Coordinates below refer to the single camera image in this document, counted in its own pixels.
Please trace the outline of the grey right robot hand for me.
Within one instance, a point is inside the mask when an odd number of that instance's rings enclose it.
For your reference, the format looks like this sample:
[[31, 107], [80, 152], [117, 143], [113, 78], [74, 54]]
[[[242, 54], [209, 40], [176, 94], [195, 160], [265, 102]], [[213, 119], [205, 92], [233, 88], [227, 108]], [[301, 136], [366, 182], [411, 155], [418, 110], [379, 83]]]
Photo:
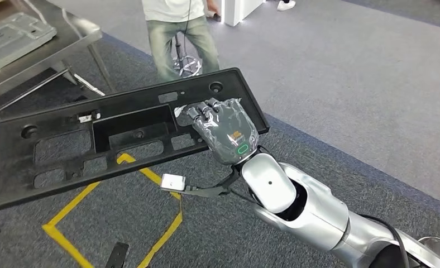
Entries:
[[192, 104], [184, 112], [221, 164], [239, 164], [256, 151], [259, 133], [240, 98], [211, 98]]

